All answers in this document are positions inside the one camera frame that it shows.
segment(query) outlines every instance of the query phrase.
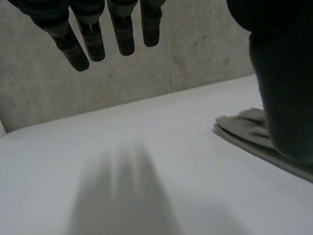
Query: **white table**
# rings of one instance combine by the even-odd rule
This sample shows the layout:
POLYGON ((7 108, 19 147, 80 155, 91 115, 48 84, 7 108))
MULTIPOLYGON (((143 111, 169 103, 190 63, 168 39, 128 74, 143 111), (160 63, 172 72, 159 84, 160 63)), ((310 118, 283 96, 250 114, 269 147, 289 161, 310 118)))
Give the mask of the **white table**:
POLYGON ((0 234, 311 235, 313 185, 212 132, 259 103, 252 76, 2 137, 0 234))

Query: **dark object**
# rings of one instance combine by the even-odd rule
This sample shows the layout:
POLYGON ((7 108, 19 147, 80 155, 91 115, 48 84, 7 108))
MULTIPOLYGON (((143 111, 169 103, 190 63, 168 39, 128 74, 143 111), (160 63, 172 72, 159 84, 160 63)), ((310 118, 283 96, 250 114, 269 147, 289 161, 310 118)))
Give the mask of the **dark object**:
POLYGON ((313 2, 227 3, 235 20, 252 32, 250 58, 275 149, 288 159, 312 164, 313 2))
MULTIPOLYGON (((133 23, 131 13, 138 0, 108 0, 109 12, 116 40, 122 55, 134 52, 133 23)), ((105 49, 99 18, 105 8, 105 0, 9 0, 33 22, 50 34, 58 49, 77 71, 89 67, 89 61, 68 23, 68 7, 75 14, 90 59, 94 62, 105 58, 105 49)), ((159 42, 161 6, 165 0, 144 0, 142 3, 142 27, 144 42, 153 47, 159 42)))

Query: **folded cloth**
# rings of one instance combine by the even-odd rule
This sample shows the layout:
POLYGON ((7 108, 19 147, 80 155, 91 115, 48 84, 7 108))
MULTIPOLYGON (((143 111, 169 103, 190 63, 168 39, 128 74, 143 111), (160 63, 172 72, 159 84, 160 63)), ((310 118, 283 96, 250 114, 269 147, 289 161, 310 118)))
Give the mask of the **folded cloth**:
POLYGON ((313 164, 302 165, 280 155, 269 139, 262 109, 252 108, 237 116, 219 117, 215 133, 241 149, 313 183, 313 164))

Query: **concrete wall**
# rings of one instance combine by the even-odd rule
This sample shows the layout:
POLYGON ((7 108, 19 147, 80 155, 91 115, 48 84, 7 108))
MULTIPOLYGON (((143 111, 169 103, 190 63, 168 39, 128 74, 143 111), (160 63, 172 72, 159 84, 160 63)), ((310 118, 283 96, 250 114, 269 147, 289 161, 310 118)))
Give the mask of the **concrete wall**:
MULTIPOLYGON (((0 119, 5 129, 13 131, 252 72, 249 33, 232 19, 225 0, 168 0, 163 13, 160 43, 147 48, 137 5, 133 13, 136 51, 123 57, 106 9, 100 19, 106 59, 77 72, 48 34, 1 1, 0 119)), ((70 23, 82 44, 73 16, 70 23)))

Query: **black rubber fingertip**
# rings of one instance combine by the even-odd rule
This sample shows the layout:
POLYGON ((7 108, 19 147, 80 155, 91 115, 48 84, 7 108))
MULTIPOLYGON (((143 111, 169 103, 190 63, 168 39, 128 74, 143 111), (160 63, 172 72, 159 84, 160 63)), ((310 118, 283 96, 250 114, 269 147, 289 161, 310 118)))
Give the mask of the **black rubber fingertip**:
POLYGON ((155 47, 160 40, 160 31, 144 32, 143 41, 147 47, 155 47))
POLYGON ((93 62, 100 62, 106 57, 103 44, 87 47, 89 58, 93 62))
POLYGON ((126 40, 119 40, 118 42, 118 48, 123 56, 130 56, 135 52, 135 44, 134 44, 134 38, 131 37, 126 40))
POLYGON ((68 57, 67 59, 72 67, 79 72, 85 71, 89 68, 89 61, 84 53, 80 53, 74 57, 68 57))

